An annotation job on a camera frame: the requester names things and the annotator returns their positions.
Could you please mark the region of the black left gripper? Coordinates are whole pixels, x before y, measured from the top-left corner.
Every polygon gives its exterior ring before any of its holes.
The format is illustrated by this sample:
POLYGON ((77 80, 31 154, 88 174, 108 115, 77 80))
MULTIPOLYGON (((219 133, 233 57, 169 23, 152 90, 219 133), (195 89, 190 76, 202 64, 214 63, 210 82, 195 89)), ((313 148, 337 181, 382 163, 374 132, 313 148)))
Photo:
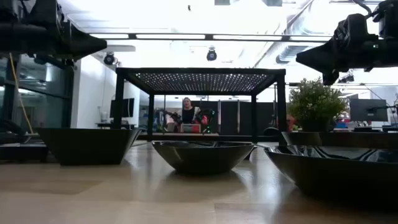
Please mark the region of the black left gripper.
POLYGON ((67 43, 67 25, 57 0, 18 0, 21 5, 22 54, 44 54, 55 58, 79 60, 104 50, 107 41, 77 29, 70 21, 67 43))

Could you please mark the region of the person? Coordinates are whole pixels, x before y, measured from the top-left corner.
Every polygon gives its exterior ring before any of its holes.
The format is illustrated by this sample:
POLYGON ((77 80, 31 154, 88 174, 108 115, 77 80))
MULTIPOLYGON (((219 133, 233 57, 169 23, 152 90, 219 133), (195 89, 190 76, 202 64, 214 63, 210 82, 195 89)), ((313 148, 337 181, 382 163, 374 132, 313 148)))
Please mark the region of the person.
POLYGON ((196 115, 199 112, 200 108, 192 106, 190 98, 185 97, 183 99, 183 110, 182 110, 183 124, 200 124, 200 121, 196 119, 196 115))

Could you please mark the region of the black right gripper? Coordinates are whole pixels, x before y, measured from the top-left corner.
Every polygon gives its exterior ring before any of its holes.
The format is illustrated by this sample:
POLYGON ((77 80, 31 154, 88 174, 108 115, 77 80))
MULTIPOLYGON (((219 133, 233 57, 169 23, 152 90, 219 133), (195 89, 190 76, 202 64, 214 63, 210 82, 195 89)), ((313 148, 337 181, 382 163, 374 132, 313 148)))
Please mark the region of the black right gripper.
POLYGON ((350 14, 338 23, 338 31, 325 44, 300 52, 296 62, 310 67, 322 74, 322 82, 330 86, 336 82, 340 72, 352 68, 361 68, 370 72, 371 59, 375 56, 379 37, 368 32, 367 17, 362 14, 350 14))

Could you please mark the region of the green potted plant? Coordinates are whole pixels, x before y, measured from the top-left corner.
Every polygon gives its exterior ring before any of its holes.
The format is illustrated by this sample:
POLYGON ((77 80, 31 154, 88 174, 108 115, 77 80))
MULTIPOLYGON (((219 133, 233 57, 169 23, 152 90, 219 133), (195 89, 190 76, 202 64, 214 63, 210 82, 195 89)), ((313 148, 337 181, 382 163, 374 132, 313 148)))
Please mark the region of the green potted plant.
POLYGON ((288 114, 305 132, 331 132, 346 109, 347 101, 340 96, 340 91, 325 86, 321 78, 304 78, 289 93, 288 114))

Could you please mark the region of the long ceiling light strip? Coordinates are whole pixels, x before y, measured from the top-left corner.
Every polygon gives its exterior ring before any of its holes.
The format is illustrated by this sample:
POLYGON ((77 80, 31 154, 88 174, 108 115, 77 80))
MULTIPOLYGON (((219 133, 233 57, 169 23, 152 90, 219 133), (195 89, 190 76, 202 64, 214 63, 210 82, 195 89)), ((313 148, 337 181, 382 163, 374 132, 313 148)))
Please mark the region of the long ceiling light strip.
POLYGON ((184 34, 184 33, 91 33, 106 40, 192 40, 241 42, 328 42, 327 35, 238 35, 238 34, 184 34))

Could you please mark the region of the black partition panels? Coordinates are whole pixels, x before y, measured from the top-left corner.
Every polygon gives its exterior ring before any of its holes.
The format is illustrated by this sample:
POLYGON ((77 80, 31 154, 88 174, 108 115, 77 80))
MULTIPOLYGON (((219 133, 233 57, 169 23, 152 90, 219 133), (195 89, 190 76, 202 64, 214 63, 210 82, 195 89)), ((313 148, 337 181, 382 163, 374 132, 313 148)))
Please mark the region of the black partition panels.
MULTIPOLYGON (((194 101, 201 110, 212 110, 209 122, 210 133, 220 135, 252 135, 252 106, 250 101, 194 101)), ((263 136, 264 130, 273 127, 277 110, 272 102, 257 102, 257 135, 263 136)))

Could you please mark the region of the black perforated metal rack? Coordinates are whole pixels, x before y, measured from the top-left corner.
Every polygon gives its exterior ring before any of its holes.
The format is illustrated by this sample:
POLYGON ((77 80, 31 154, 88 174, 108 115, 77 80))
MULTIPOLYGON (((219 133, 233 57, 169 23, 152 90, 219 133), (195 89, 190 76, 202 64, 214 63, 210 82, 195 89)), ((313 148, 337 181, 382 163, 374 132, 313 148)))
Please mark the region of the black perforated metal rack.
POLYGON ((227 142, 279 142, 281 134, 260 136, 257 133, 256 98, 271 85, 277 86, 277 118, 279 132, 287 130, 285 102, 286 71, 267 68, 127 68, 116 69, 115 117, 113 128, 121 128, 121 110, 124 82, 128 81, 149 95, 147 132, 139 139, 151 141, 227 141, 227 142), (160 134, 153 132, 154 97, 156 95, 226 95, 251 97, 251 134, 160 134))

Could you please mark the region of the black computer monitor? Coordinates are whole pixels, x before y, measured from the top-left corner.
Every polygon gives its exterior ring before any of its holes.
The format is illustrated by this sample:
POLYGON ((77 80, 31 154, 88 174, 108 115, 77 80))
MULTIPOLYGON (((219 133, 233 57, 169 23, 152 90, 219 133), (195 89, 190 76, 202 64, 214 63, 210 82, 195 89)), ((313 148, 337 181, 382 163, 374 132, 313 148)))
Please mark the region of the black computer monitor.
MULTIPOLYGON (((116 114, 116 100, 111 101, 110 114, 109 117, 113 118, 116 114)), ((132 118, 134 116, 134 98, 123 99, 122 103, 122 117, 132 118)))
POLYGON ((388 121, 386 100, 351 99, 349 116, 352 121, 388 121))

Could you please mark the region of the red framed box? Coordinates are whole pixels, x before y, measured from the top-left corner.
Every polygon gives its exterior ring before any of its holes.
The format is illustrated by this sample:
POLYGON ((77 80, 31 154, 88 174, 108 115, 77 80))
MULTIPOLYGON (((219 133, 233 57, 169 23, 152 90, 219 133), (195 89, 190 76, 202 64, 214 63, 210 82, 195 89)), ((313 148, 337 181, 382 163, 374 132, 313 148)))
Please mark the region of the red framed box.
POLYGON ((180 132, 181 133, 201 133, 201 125, 200 124, 181 124, 180 132))

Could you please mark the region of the black rounded mini plate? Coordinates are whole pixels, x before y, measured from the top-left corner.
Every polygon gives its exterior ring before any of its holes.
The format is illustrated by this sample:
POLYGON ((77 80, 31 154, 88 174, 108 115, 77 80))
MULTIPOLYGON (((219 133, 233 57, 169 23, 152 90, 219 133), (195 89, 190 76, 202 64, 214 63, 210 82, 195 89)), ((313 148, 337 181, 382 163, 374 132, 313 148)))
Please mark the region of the black rounded mini plate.
POLYGON ((398 210, 398 161, 379 157, 379 150, 357 155, 347 149, 273 146, 264 152, 300 191, 313 198, 362 207, 398 210))
POLYGON ((152 146, 177 173, 188 175, 229 172, 254 149, 247 142, 159 141, 152 146))

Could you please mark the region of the black wavy square mini plate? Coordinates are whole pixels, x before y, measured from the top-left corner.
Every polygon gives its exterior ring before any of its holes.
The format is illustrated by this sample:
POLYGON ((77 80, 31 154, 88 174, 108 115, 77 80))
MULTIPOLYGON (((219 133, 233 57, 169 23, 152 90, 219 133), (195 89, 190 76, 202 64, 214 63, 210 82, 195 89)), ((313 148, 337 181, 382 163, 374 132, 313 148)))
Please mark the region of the black wavy square mini plate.
POLYGON ((139 129, 39 128, 41 140, 62 166, 119 165, 139 129))
POLYGON ((398 149, 398 133, 282 132, 282 135, 290 145, 398 149))

